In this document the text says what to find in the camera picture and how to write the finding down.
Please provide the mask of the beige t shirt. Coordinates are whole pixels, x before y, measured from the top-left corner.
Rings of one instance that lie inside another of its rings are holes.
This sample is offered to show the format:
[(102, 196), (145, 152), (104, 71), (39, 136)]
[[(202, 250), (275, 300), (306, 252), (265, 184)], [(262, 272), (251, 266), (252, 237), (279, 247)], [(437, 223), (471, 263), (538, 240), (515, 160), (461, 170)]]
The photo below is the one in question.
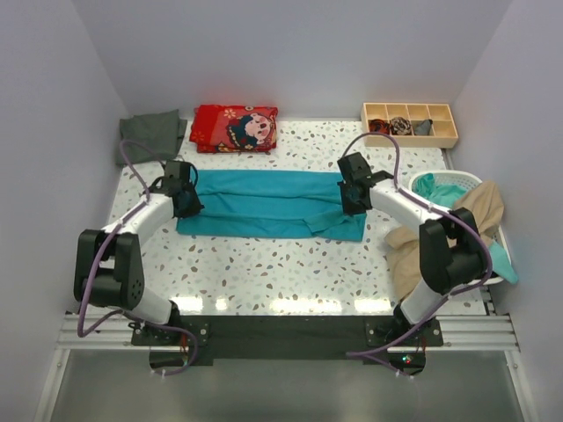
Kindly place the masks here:
[[(492, 276), (510, 283), (518, 282), (505, 248), (494, 240), (501, 225), (504, 203), (500, 190), (493, 181), (484, 181), (471, 190), (466, 190), (455, 185), (438, 185), (428, 174), (414, 185), (413, 191), (436, 205), (452, 209), (464, 207), (471, 211), (480, 236), (491, 254), (494, 270)], [(420, 281), (417, 233), (406, 226), (400, 226), (387, 234), (385, 242), (391, 247), (387, 262), (395, 293), (399, 299), (404, 299)]]

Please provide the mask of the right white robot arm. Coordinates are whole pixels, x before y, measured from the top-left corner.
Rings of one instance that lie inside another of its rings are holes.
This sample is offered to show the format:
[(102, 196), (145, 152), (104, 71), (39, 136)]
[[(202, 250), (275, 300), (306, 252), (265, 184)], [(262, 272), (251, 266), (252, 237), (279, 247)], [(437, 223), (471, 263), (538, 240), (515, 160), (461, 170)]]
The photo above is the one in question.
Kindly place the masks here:
[(338, 167), (345, 214), (385, 212), (410, 229), (418, 241), (419, 281), (393, 310), (391, 325), (398, 343), (412, 345), (448, 294), (490, 276), (493, 263), (488, 247), (471, 211), (449, 210), (421, 198), (401, 187), (389, 172), (373, 172), (360, 153), (340, 158)]

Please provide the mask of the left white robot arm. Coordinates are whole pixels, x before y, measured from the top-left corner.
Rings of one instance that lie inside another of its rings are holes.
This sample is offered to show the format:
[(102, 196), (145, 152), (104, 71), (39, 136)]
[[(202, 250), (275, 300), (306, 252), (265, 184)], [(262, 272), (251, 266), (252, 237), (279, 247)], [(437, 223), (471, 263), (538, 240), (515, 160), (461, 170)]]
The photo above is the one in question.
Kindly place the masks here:
[(168, 161), (164, 175), (146, 185), (145, 196), (126, 214), (102, 229), (86, 229), (77, 241), (74, 296), (80, 302), (77, 334), (83, 338), (101, 322), (87, 328), (85, 314), (92, 305), (151, 325), (163, 345), (176, 343), (182, 323), (178, 307), (145, 284), (142, 246), (166, 223), (199, 214), (204, 206), (196, 192), (198, 171), (189, 162)]

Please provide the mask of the orange black rolled sock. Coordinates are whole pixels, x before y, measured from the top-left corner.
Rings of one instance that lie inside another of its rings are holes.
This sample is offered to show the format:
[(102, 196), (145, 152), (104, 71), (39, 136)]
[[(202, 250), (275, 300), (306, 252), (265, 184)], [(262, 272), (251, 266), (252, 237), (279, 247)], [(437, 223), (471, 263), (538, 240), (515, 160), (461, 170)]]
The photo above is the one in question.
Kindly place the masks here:
[(391, 133), (391, 126), (387, 120), (372, 119), (369, 120), (369, 131), (389, 135)]

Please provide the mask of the folded grey t shirt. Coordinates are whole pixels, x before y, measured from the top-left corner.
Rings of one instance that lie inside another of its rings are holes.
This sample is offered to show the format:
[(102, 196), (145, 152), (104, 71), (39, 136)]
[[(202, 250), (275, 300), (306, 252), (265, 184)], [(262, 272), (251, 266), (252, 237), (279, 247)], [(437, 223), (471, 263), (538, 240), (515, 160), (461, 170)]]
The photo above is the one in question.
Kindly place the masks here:
[[(133, 141), (152, 151), (162, 161), (175, 158), (184, 141), (187, 120), (179, 117), (178, 110), (165, 113), (134, 115), (120, 119), (121, 140)], [(132, 164), (154, 161), (151, 153), (137, 145), (123, 148)]]

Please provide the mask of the red cartoon folded cloth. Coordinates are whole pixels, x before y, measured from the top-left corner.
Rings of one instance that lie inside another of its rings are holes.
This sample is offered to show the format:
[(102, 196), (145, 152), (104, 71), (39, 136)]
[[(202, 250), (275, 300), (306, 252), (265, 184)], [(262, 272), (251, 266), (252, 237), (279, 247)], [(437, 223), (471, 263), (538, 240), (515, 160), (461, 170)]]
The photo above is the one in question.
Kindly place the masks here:
[(200, 105), (189, 141), (198, 153), (268, 152), (276, 148), (278, 108)]

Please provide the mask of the patterned rolled sock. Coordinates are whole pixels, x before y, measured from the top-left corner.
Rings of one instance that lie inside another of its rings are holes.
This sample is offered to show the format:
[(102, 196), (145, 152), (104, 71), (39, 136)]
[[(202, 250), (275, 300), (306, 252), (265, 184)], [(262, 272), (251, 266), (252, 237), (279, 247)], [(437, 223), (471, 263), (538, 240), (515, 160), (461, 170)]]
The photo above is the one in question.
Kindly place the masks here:
[(393, 135), (406, 136), (412, 134), (412, 124), (401, 116), (390, 119), (391, 133)]

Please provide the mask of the wooden compartment box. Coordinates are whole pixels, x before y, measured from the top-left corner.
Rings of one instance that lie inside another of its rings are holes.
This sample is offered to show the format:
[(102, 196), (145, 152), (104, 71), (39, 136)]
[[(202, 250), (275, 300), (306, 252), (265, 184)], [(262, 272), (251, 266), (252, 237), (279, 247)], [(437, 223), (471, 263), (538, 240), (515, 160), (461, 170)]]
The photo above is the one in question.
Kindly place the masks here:
[(391, 147), (383, 134), (400, 147), (452, 149), (458, 133), (450, 106), (426, 103), (363, 103), (362, 130), (368, 147)]

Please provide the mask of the grey rolled sock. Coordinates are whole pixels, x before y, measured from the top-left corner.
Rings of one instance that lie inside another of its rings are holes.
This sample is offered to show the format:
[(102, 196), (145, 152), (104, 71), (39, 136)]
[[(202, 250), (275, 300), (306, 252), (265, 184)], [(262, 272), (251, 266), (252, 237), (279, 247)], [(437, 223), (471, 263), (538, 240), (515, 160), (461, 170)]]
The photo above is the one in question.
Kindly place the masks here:
[(429, 136), (432, 132), (433, 121), (425, 119), (413, 124), (413, 134), (418, 136)]

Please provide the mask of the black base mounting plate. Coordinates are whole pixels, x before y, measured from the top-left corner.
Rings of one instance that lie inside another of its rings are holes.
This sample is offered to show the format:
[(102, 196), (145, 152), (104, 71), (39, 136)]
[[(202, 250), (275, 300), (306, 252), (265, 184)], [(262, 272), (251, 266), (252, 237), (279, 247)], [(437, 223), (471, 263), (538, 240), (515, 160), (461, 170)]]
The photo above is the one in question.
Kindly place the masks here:
[(180, 331), (129, 323), (154, 369), (216, 360), (343, 360), (397, 336), (391, 316), (179, 316)]

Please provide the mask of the aluminium frame rail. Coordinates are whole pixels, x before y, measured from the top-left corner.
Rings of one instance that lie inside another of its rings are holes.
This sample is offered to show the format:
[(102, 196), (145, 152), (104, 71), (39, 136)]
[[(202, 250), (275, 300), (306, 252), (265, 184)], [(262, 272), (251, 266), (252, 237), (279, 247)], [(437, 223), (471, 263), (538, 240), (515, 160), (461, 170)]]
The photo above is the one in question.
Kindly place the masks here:
[[(496, 313), (487, 287), (472, 291), (479, 298), (482, 315), (444, 314), (436, 318), (438, 326), (421, 334), (417, 346), (442, 347), (451, 351), (518, 352), (519, 342), (510, 316)], [(65, 350), (126, 350), (133, 346), (133, 330), (123, 316), (106, 320), (86, 338), (77, 335), (77, 316), (63, 319), (56, 346)]]

